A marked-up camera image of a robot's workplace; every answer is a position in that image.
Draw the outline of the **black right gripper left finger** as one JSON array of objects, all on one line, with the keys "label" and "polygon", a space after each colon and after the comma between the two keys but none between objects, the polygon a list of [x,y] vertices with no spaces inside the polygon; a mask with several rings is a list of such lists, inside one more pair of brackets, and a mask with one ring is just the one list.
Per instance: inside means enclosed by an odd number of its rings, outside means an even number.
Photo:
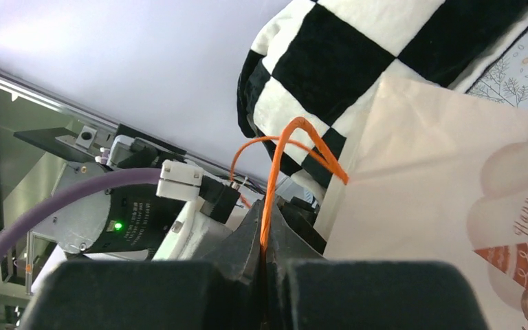
[{"label": "black right gripper left finger", "polygon": [[22,329],[259,329],[263,303],[257,201],[222,243],[187,261],[61,263]]}]

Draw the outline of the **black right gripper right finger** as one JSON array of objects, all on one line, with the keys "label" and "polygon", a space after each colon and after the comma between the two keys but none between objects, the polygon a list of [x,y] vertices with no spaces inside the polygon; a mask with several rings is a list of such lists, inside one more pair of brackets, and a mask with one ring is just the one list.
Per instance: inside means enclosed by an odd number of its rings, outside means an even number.
[{"label": "black right gripper right finger", "polygon": [[270,329],[486,329],[466,278],[437,261],[330,261],[271,211]]}]

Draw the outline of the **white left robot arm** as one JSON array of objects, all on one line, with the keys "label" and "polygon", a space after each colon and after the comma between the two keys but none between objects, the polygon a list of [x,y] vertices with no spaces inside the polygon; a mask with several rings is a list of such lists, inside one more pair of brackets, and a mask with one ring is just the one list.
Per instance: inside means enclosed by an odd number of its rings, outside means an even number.
[{"label": "white left robot arm", "polygon": [[[166,160],[196,162],[165,142],[119,135],[111,148],[91,142],[75,145],[70,134],[55,133],[46,142],[36,132],[20,138],[65,160],[53,191],[121,168],[159,168]],[[32,291],[52,270],[57,254],[115,254],[119,259],[151,258],[184,207],[175,199],[160,199],[152,184],[108,188],[52,213],[27,236],[27,254],[34,257]]]}]

